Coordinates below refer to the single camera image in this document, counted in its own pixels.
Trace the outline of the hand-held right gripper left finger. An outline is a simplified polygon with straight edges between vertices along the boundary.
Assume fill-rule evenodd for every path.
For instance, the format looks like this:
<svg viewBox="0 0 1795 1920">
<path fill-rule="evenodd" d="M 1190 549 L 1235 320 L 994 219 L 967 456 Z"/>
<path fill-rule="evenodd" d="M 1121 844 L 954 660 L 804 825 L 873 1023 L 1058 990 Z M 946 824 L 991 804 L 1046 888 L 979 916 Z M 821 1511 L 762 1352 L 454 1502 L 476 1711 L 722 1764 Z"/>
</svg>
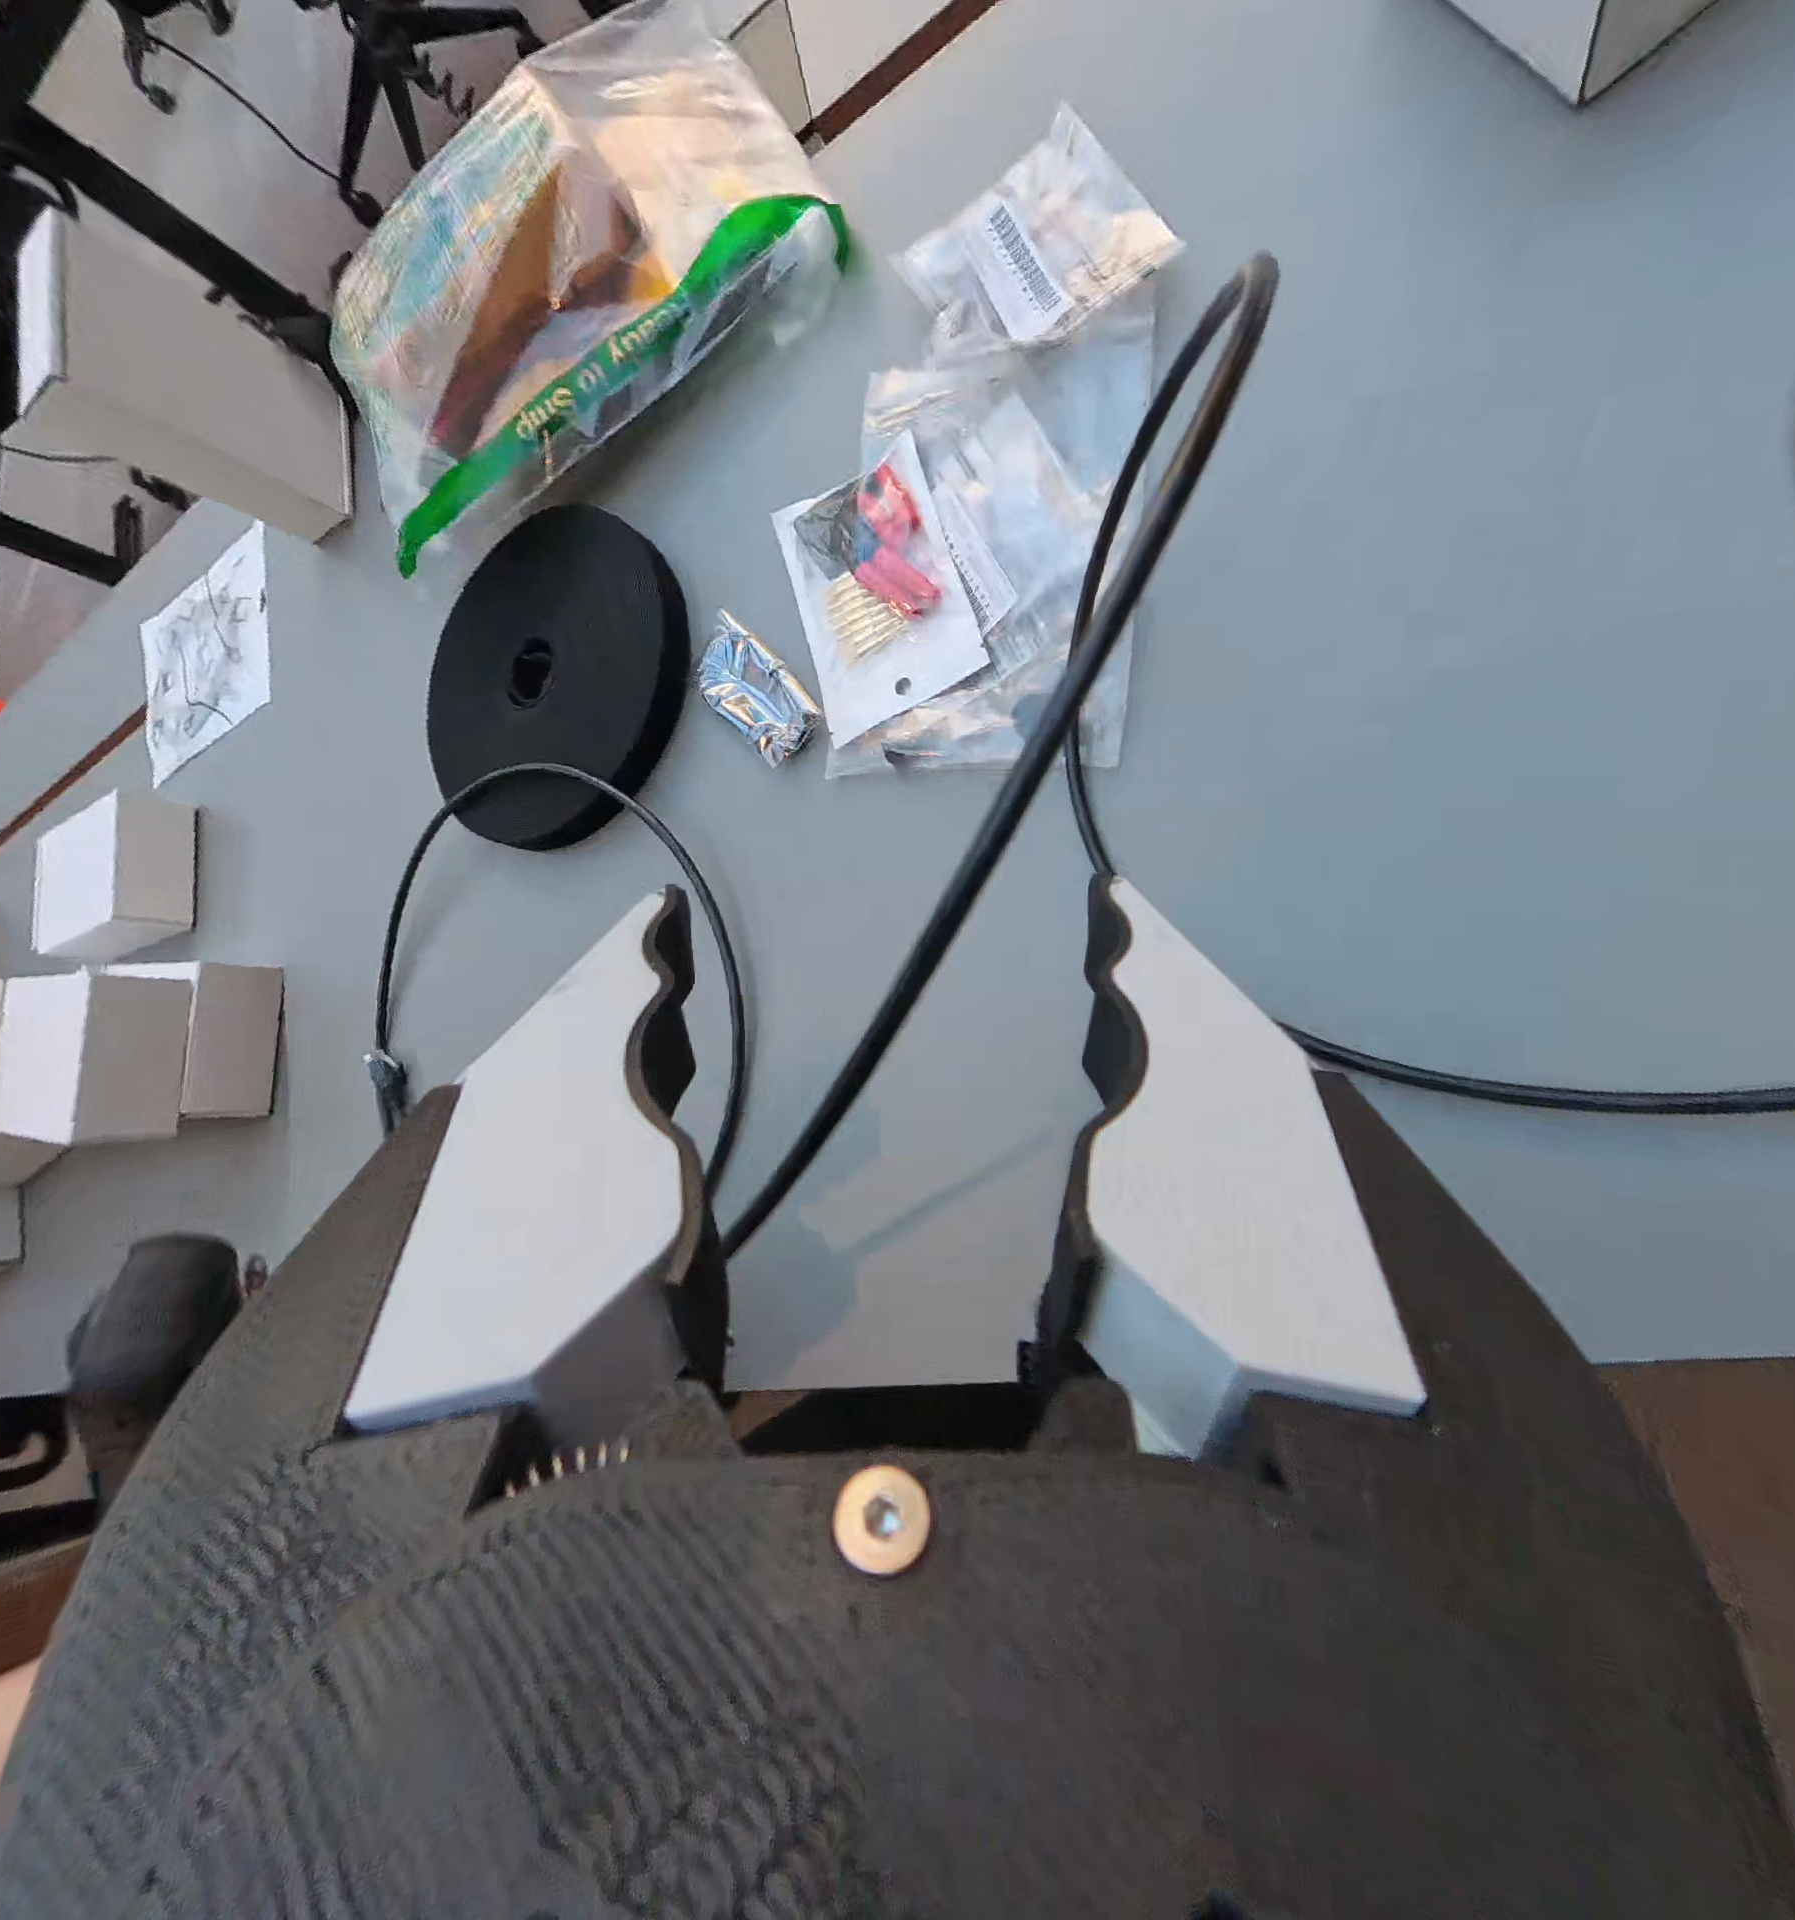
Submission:
<svg viewBox="0 0 1795 1920">
<path fill-rule="evenodd" d="M 458 1077 L 348 1427 L 525 1406 L 547 1432 L 626 1432 L 673 1380 L 722 1388 L 722 1258 L 673 1119 L 691 988 L 690 901 L 669 886 Z"/>
</svg>

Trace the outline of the clear bag of metal parts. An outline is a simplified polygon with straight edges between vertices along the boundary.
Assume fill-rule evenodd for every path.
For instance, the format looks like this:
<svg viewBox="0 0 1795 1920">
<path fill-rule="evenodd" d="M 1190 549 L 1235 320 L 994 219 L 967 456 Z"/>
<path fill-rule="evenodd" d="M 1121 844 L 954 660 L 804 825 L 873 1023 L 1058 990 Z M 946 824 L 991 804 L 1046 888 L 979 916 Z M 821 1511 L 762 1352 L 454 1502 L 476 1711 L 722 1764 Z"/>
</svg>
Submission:
<svg viewBox="0 0 1795 1920">
<path fill-rule="evenodd" d="M 826 778 L 1012 765 L 1059 687 L 1082 573 L 1152 395 L 1152 295 L 1055 347 L 868 376 L 859 451 L 910 434 L 974 606 L 984 665 L 829 750 Z"/>
</svg>

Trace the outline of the upright white cardboard box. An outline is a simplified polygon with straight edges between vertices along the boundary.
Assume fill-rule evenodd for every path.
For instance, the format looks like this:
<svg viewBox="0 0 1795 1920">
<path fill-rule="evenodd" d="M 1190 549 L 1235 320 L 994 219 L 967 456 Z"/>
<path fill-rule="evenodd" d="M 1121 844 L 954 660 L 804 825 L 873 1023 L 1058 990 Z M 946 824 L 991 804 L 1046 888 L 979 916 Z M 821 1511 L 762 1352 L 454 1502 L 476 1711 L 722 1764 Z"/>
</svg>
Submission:
<svg viewBox="0 0 1795 1920">
<path fill-rule="evenodd" d="M 356 507 L 328 376 L 164 268 L 47 209 L 17 253 L 21 426 L 320 542 Z"/>
</svg>

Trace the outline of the clear bag of white parts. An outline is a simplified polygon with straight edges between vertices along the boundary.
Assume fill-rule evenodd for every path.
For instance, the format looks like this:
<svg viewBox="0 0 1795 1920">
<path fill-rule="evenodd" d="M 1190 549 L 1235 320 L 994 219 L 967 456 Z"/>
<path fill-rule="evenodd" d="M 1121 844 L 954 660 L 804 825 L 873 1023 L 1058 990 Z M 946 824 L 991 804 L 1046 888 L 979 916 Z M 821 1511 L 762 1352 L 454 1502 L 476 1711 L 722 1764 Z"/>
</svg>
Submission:
<svg viewBox="0 0 1795 1920">
<path fill-rule="evenodd" d="M 1058 347 L 1164 272 L 1182 242 L 1069 105 L 894 270 L 927 310 L 934 362 Z"/>
</svg>

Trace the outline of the small silver foil packet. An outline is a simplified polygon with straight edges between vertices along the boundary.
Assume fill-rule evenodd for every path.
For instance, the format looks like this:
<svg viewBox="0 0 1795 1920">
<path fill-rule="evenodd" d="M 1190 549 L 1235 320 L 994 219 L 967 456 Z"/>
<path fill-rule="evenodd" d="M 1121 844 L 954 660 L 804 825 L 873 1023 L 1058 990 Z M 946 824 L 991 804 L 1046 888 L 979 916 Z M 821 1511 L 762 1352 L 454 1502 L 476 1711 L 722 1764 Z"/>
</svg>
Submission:
<svg viewBox="0 0 1795 1920">
<path fill-rule="evenodd" d="M 716 611 L 696 656 L 696 689 L 771 768 L 804 753 L 823 721 L 789 665 L 730 609 Z"/>
</svg>

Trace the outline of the clear snack bag green edge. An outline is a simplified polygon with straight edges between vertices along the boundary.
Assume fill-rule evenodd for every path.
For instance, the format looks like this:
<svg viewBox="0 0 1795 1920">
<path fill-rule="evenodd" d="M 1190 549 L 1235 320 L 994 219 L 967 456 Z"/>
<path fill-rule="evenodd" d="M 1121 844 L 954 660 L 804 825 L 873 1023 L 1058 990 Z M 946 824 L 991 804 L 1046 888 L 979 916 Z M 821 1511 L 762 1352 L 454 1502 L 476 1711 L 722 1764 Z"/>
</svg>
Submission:
<svg viewBox="0 0 1795 1920">
<path fill-rule="evenodd" d="M 522 60 L 330 306 L 399 577 L 496 536 L 730 336 L 814 326 L 851 248 L 703 4 L 626 4 Z"/>
</svg>

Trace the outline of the clear bag with red label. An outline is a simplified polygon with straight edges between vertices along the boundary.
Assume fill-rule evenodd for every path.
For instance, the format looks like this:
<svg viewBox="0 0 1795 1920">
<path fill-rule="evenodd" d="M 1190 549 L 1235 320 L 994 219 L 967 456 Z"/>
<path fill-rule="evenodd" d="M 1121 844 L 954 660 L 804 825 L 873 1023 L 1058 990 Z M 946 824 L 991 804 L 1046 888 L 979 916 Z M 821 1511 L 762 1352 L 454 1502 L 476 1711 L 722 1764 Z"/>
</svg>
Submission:
<svg viewBox="0 0 1795 1920">
<path fill-rule="evenodd" d="M 987 665 L 976 605 L 910 428 L 859 470 L 776 507 L 789 577 L 835 755 L 873 741 Z"/>
</svg>

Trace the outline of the black velcro tape roll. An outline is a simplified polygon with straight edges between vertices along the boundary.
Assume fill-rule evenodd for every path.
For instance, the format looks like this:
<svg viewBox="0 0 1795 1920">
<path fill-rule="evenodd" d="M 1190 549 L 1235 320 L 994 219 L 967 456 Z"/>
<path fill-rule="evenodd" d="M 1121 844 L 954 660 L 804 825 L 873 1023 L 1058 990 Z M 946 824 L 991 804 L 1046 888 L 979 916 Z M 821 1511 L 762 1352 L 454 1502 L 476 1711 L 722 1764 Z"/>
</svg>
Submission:
<svg viewBox="0 0 1795 1920">
<path fill-rule="evenodd" d="M 684 590 L 620 516 L 560 504 L 477 563 L 441 630 L 428 755 L 454 821 L 516 852 L 559 852 L 620 814 L 669 749 L 690 672 Z"/>
</svg>

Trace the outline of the stack of flat white boxes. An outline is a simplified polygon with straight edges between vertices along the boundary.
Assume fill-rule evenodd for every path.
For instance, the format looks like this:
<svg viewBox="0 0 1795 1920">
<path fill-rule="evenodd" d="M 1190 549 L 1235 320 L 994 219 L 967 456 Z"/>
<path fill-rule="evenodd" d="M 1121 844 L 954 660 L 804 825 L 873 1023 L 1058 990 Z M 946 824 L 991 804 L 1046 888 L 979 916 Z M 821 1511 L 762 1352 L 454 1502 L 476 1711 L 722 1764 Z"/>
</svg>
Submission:
<svg viewBox="0 0 1795 1920">
<path fill-rule="evenodd" d="M 22 1187 L 74 1148 L 268 1119 L 283 1016 L 285 973 L 266 967 L 0 978 L 0 1279 L 25 1254 Z"/>
</svg>

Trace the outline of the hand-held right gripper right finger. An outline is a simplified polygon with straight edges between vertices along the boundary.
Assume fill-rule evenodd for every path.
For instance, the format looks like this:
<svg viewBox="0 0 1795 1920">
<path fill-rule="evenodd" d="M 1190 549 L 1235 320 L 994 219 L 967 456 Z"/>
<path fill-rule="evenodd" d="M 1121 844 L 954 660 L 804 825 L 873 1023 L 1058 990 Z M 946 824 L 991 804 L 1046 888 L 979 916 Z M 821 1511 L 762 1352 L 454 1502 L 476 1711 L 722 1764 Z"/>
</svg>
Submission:
<svg viewBox="0 0 1795 1920">
<path fill-rule="evenodd" d="M 1123 878 L 1093 878 L 1082 1071 L 1025 1377 L 1115 1384 L 1213 1458 L 1258 1394 L 1414 1417 L 1427 1390 L 1304 1052 Z"/>
</svg>

